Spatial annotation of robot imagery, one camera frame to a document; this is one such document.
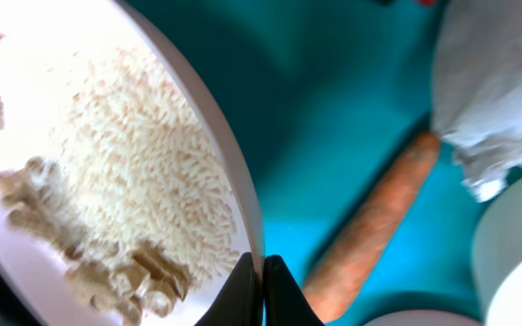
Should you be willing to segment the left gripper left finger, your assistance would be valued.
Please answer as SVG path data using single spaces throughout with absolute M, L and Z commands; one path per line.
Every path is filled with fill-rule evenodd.
M 263 298 L 251 253 L 244 253 L 195 326 L 260 326 Z

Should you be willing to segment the large pink plate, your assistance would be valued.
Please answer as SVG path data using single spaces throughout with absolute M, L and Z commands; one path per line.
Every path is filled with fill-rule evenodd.
M 244 324 L 263 321 L 260 284 L 264 263 L 262 217 L 247 163 L 206 84 L 173 42 L 144 14 L 122 1 L 0 1 L 0 92 L 5 126 L 0 131 L 0 171 L 42 156 L 63 163 L 56 138 L 58 108 L 66 95 L 75 50 L 97 39 L 124 33 L 145 43 L 167 69 L 198 117 L 232 187 L 229 204 L 236 231 L 233 247 L 252 255 L 256 287 L 244 309 Z M 5 224 L 0 204 L 0 273 L 34 317 L 45 325 L 121 323 L 116 312 L 94 312 L 79 304 L 63 280 L 66 263 L 52 249 Z

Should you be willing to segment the white napkin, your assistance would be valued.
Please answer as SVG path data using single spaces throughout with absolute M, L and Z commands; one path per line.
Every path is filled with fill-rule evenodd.
M 522 168 L 522 0 L 452 0 L 432 72 L 432 129 L 479 202 Z

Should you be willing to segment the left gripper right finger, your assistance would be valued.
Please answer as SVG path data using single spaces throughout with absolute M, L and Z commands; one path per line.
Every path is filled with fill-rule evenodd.
M 324 326 L 281 256 L 265 259 L 263 277 L 266 326 Z

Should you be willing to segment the orange carrot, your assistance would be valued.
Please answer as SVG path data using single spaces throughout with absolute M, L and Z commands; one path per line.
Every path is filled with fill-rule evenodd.
M 440 154 L 440 141 L 419 134 L 396 158 L 304 281 L 303 294 L 323 323 L 351 307 L 408 214 Z

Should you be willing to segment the rice and peanuts pile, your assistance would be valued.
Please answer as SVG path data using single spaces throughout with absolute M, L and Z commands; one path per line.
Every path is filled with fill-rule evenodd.
M 0 172 L 7 224 L 64 255 L 82 304 L 127 325 L 165 317 L 240 256 L 225 171 L 144 46 L 73 53 L 59 90 L 64 161 L 35 156 Z

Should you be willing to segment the red ketchup packet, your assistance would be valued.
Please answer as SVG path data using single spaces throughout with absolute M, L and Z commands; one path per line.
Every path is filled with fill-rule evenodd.
M 415 2 L 423 6 L 433 6 L 438 2 L 438 0 L 415 0 Z

